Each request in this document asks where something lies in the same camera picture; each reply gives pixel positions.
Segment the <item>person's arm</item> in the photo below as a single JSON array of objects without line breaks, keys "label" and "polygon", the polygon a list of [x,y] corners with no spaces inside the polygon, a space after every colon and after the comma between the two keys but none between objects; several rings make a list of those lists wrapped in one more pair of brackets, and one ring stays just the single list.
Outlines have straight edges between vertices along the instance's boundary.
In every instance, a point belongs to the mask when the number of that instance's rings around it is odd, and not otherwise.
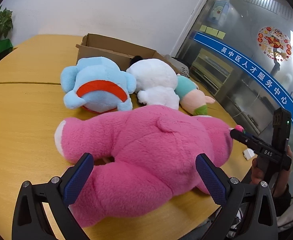
[{"label": "person's arm", "polygon": [[[287,148],[287,154],[292,158],[293,153],[290,149],[290,146]],[[258,184],[264,178],[264,173],[261,169],[257,167],[257,159],[252,160],[251,167],[251,183]],[[277,216],[281,216],[291,203],[291,194],[289,192],[288,180],[290,176],[291,168],[288,171],[282,170],[279,174],[279,178],[276,184],[276,188],[272,189],[273,193],[273,203],[276,209]]]}]

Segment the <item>hand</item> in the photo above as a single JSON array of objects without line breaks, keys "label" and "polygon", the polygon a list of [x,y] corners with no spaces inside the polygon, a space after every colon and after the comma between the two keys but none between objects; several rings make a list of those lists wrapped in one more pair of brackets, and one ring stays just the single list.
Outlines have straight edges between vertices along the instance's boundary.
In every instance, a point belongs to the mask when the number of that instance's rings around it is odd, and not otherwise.
[{"label": "hand", "polygon": [[[290,146],[287,147],[287,154],[292,158],[293,152],[290,149]],[[264,173],[257,167],[257,159],[252,160],[252,174],[251,174],[251,182],[250,184],[258,184],[264,178]],[[291,167],[288,171],[282,170],[279,174],[279,179],[276,185],[276,189],[273,193],[274,197],[280,197],[286,190],[286,185],[288,184],[289,175],[291,172]]]}]

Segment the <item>metal screw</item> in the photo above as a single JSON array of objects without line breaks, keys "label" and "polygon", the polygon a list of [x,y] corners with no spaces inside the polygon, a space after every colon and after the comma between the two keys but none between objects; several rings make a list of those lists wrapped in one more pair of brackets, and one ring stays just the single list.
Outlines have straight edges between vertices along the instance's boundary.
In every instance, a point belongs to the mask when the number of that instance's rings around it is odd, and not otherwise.
[{"label": "metal screw", "polygon": [[52,183],[58,183],[59,180],[60,180],[59,177],[53,177],[53,178],[51,179],[51,182],[52,182]]},{"label": "metal screw", "polygon": [[235,178],[235,177],[232,177],[230,179],[230,181],[231,181],[232,184],[238,184],[239,183],[239,180],[237,178]]},{"label": "metal screw", "polygon": [[268,186],[268,184],[265,181],[261,181],[260,184],[261,184],[262,187],[267,187]]},{"label": "metal screw", "polygon": [[22,183],[22,186],[23,187],[27,187],[29,185],[30,185],[30,182],[28,180]]}]

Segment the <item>light blue plush elephant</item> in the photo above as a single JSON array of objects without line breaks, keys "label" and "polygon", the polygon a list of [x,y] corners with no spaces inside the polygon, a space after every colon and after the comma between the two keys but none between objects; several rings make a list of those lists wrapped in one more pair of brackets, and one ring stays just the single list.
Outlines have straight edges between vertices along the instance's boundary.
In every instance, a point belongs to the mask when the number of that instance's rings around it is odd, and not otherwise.
[{"label": "light blue plush elephant", "polygon": [[69,109],[83,106],[97,113],[127,111],[133,108],[129,94],[136,89],[136,79],[108,58],[91,57],[66,67],[61,73],[61,86]]}]

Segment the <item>blue textured pad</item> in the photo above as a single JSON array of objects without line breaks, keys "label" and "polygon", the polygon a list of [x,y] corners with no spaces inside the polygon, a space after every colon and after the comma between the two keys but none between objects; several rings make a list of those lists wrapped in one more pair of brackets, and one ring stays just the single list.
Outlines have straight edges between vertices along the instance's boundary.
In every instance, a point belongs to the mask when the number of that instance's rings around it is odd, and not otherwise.
[{"label": "blue textured pad", "polygon": [[214,202],[224,206],[227,202],[226,189],[201,155],[196,158],[196,169]]},{"label": "blue textured pad", "polygon": [[63,194],[64,204],[71,205],[76,201],[85,182],[92,172],[93,164],[93,156],[89,154],[65,186]]}]

